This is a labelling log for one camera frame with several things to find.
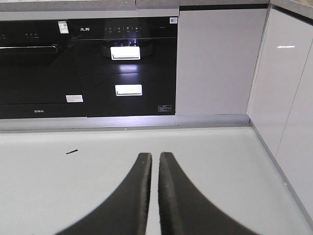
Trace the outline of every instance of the glossy cabinet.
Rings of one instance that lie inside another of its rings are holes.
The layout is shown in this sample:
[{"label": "glossy cabinet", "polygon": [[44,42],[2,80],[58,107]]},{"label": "glossy cabinet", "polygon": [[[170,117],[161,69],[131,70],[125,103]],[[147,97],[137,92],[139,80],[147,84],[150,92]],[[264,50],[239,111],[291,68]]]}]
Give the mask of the glossy cabinet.
[{"label": "glossy cabinet", "polygon": [[180,12],[176,115],[246,113],[266,14]]},{"label": "glossy cabinet", "polygon": [[313,27],[271,10],[248,114],[276,154],[313,40]]},{"label": "glossy cabinet", "polygon": [[313,218],[313,48],[311,48],[276,159]]}]

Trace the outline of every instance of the black curved object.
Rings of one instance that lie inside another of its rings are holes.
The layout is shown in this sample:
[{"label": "black curved object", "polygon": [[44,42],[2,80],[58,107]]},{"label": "black curved object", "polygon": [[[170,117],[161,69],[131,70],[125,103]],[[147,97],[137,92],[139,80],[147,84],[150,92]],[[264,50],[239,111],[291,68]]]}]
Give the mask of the black curved object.
[{"label": "black curved object", "polygon": [[207,200],[172,153],[161,153],[158,202],[162,235],[257,235]]},{"label": "black curved object", "polygon": [[144,235],[152,157],[140,153],[118,188],[95,210],[56,235]]}]

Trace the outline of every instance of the oven control panel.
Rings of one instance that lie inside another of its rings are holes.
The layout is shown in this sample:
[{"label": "oven control panel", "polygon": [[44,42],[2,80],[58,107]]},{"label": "oven control panel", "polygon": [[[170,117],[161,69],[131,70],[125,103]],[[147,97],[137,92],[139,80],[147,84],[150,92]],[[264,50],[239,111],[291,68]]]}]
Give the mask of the oven control panel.
[{"label": "oven control panel", "polygon": [[68,35],[60,34],[58,21],[0,22],[0,45],[59,44]]},{"label": "oven control panel", "polygon": [[171,17],[68,20],[73,40],[177,37]]}]

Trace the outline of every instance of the floor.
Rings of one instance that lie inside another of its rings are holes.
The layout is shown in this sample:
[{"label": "floor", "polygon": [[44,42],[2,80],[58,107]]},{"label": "floor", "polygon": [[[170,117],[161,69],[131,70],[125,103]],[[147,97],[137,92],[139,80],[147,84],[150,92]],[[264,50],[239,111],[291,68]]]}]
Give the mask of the floor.
[{"label": "floor", "polygon": [[253,231],[313,234],[251,127],[2,132],[0,234],[62,230],[114,191],[139,152],[151,152],[147,235],[160,235],[157,177],[163,151],[174,153],[211,202]]}]

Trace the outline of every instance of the built-in oven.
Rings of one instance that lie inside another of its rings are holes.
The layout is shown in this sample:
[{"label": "built-in oven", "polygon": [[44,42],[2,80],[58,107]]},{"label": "built-in oven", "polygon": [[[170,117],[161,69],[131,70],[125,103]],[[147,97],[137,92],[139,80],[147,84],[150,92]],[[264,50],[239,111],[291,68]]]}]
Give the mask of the built-in oven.
[{"label": "built-in oven", "polygon": [[0,22],[0,118],[85,116],[66,21]]},{"label": "built-in oven", "polygon": [[68,20],[88,117],[175,114],[177,18]]},{"label": "built-in oven", "polygon": [[175,114],[177,21],[0,22],[0,118]]}]

